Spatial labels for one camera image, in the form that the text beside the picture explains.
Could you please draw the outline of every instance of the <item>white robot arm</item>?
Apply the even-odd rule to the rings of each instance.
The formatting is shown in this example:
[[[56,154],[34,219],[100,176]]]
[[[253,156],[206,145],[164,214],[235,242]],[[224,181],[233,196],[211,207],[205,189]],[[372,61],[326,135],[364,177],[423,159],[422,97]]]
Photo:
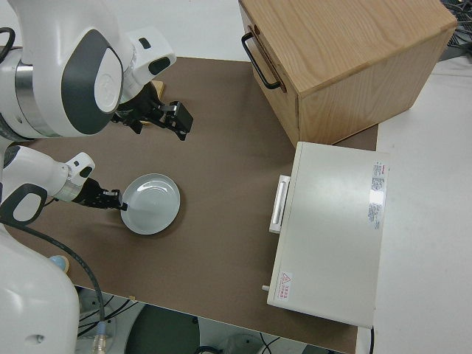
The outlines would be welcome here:
[[[94,163],[86,154],[60,163],[27,147],[7,148],[11,142],[96,134],[110,121],[136,133],[141,121],[149,121],[184,140],[192,117],[180,102],[163,104],[150,83],[176,61],[172,49],[152,27],[121,32],[101,0],[8,3],[24,46],[13,47],[14,32],[0,29],[10,34],[0,47],[0,218],[27,225],[47,195],[125,209],[119,191],[89,178]],[[0,352],[73,353],[79,309],[72,283],[1,224],[0,279]],[[95,353],[104,353],[98,344]]]

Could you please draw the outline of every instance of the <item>ceramic plate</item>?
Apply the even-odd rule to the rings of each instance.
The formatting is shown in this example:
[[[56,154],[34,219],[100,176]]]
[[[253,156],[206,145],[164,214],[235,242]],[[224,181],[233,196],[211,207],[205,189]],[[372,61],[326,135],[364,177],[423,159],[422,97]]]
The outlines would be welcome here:
[[[180,193],[172,179],[158,173],[144,175],[133,181],[123,193],[128,205],[121,211],[125,225],[133,232],[151,235],[168,227],[180,208]]]

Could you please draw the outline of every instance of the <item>sticker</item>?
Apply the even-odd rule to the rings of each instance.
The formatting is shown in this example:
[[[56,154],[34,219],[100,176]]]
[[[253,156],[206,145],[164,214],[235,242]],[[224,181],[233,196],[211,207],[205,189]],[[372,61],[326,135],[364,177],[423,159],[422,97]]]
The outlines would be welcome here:
[[[279,275],[279,290],[277,292],[277,299],[287,301],[290,296],[290,287],[292,283],[292,273],[287,271],[281,272]]]
[[[388,167],[382,162],[376,162],[372,170],[372,183],[369,194],[369,224],[379,230],[382,223],[382,212],[385,203],[386,173]]]

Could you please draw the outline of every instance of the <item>brown mat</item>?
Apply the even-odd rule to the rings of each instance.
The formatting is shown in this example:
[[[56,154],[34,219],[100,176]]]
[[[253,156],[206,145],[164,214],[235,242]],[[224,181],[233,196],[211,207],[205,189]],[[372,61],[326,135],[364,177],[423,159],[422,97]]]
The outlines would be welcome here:
[[[268,232],[280,174],[295,150],[252,77],[249,63],[179,58],[159,76],[163,100],[181,100],[195,117],[186,142],[145,126],[141,136],[111,123],[96,136],[44,139],[29,146],[67,161],[87,152],[92,178],[124,189],[137,177],[162,173],[181,192],[181,209],[163,232],[130,232],[116,210],[53,203],[33,224],[72,247],[95,271],[102,289],[150,304],[354,353],[357,328],[266,304],[278,237]],[[341,145],[375,149],[376,128]],[[13,232],[46,256],[58,250]],[[78,264],[77,285],[91,283]]]

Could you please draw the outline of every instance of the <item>wooden box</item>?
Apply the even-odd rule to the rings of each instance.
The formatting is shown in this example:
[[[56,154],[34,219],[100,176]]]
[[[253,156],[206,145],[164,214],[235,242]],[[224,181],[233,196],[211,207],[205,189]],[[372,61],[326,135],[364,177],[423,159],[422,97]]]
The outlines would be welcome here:
[[[294,145],[410,108],[457,25],[439,0],[239,1],[254,76]]]

